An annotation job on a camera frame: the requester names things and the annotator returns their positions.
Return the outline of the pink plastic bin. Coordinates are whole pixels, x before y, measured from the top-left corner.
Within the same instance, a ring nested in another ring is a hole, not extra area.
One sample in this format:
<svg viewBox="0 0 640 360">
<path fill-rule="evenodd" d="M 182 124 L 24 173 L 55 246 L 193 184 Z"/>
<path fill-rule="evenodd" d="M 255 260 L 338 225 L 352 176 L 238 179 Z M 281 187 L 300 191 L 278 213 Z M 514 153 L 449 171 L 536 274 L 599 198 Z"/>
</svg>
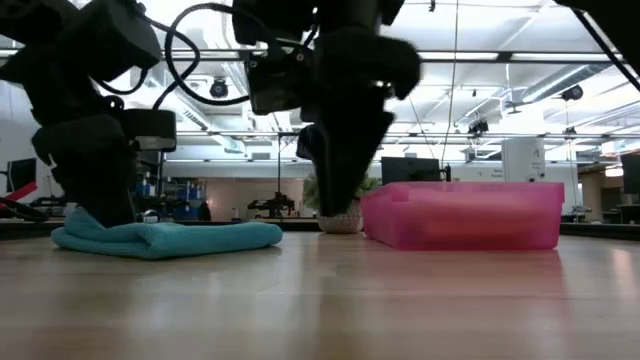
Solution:
<svg viewBox="0 0 640 360">
<path fill-rule="evenodd" d="M 564 185 L 401 182 L 361 198 L 366 236 L 399 250 L 551 250 Z"/>
</svg>

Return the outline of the small black monitor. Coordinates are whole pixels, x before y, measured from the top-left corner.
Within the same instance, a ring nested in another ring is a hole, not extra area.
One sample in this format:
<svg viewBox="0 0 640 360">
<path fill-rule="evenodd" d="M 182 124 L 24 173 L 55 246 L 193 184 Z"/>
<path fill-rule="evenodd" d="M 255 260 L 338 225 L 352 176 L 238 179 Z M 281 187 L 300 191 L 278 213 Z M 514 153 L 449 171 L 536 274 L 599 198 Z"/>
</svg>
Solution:
<svg viewBox="0 0 640 360">
<path fill-rule="evenodd" d="M 37 163 L 35 158 L 14 160 L 7 163 L 6 177 L 8 192 L 16 191 L 36 181 Z"/>
</svg>

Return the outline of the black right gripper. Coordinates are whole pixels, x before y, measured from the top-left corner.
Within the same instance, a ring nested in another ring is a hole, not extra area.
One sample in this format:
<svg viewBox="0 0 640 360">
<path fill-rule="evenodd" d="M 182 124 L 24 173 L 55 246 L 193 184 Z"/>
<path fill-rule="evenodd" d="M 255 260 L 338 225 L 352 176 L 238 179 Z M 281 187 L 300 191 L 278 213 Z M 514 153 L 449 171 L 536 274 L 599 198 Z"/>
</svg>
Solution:
<svg viewBox="0 0 640 360">
<path fill-rule="evenodd" d="M 251 55 L 245 71 L 255 114 L 297 109 L 306 122 L 296 154 L 314 162 L 322 216 L 345 213 L 381 185 L 369 169 L 394 120 L 385 102 L 406 98 L 421 78 L 411 43 L 343 29 L 312 48 Z"/>
</svg>

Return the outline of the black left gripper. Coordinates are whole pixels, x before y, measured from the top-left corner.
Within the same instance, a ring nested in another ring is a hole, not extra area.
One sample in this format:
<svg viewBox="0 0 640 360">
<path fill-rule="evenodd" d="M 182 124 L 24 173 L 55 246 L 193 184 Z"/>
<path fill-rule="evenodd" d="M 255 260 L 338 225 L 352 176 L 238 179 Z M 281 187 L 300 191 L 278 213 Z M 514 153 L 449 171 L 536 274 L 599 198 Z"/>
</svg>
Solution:
<svg viewBox="0 0 640 360">
<path fill-rule="evenodd" d="M 139 151 L 176 149 L 176 115 L 167 110 L 128 109 L 41 127 L 32 137 L 38 157 L 70 200 L 102 226 L 136 221 L 127 194 L 135 182 Z"/>
</svg>

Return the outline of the small potted green plant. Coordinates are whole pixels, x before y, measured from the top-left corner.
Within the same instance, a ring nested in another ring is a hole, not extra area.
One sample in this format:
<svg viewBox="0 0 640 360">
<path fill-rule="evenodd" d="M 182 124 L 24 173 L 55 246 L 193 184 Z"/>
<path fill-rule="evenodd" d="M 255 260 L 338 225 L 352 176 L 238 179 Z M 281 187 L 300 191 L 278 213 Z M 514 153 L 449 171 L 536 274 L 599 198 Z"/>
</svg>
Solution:
<svg viewBox="0 0 640 360">
<path fill-rule="evenodd" d="M 320 229 L 327 234 L 356 234 L 363 230 L 363 218 L 360 198 L 381 185 L 379 178 L 366 175 L 352 197 L 348 210 L 335 216 L 320 215 L 320 194 L 314 174 L 308 175 L 303 181 L 303 204 L 314 211 Z"/>
</svg>

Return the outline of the dark upright monitor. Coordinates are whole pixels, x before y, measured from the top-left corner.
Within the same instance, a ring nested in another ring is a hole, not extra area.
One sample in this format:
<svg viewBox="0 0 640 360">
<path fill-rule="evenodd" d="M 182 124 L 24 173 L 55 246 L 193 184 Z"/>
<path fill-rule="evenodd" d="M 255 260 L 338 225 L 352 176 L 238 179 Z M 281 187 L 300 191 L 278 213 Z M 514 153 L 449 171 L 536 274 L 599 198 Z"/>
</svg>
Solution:
<svg viewBox="0 0 640 360">
<path fill-rule="evenodd" d="M 623 189 L 625 194 L 640 195 L 640 155 L 624 154 L 620 156 L 623 170 Z"/>
</svg>

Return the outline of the black shelf rack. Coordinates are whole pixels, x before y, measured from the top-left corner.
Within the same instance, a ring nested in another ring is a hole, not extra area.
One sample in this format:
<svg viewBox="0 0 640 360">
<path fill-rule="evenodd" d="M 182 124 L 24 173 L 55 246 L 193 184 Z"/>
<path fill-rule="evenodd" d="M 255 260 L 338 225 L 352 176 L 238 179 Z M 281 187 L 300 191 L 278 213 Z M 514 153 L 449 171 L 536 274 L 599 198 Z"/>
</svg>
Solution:
<svg viewBox="0 0 640 360">
<path fill-rule="evenodd" d="M 137 153 L 136 180 L 132 199 L 138 222 L 155 223 L 161 218 L 164 201 L 160 195 L 161 160 L 159 151 Z"/>
</svg>

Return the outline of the black background monitor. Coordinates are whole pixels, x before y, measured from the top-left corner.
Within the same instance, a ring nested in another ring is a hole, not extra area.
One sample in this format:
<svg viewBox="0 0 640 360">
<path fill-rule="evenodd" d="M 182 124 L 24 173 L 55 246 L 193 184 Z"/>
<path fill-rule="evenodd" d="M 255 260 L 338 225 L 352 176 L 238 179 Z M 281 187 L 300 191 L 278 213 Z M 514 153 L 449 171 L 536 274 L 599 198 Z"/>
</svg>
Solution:
<svg viewBox="0 0 640 360">
<path fill-rule="evenodd" d="M 383 157 L 381 159 L 382 183 L 439 182 L 440 166 L 437 159 Z"/>
</svg>

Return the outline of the white background box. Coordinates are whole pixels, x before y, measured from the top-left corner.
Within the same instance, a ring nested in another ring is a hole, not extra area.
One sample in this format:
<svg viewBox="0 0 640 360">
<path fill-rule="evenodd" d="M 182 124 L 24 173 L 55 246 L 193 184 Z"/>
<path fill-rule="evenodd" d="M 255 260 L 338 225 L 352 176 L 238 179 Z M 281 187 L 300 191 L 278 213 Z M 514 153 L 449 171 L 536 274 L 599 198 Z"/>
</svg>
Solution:
<svg viewBox="0 0 640 360">
<path fill-rule="evenodd" d="M 544 140 L 513 138 L 502 142 L 503 177 L 506 182 L 539 182 L 546 175 Z"/>
</svg>

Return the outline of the blue microfiber towel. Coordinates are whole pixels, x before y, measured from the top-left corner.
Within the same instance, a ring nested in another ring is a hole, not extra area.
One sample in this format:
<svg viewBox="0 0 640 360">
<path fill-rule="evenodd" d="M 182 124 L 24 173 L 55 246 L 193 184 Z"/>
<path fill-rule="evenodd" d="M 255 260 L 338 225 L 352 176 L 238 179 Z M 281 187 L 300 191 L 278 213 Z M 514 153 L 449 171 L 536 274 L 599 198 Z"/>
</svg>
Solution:
<svg viewBox="0 0 640 360">
<path fill-rule="evenodd" d="M 172 222 L 130 223 L 105 227 L 85 209 L 70 213 L 52 231 L 60 248 L 142 260 L 162 260 L 261 249 L 278 244 L 280 227 L 262 222 L 233 225 L 180 225 Z"/>
</svg>

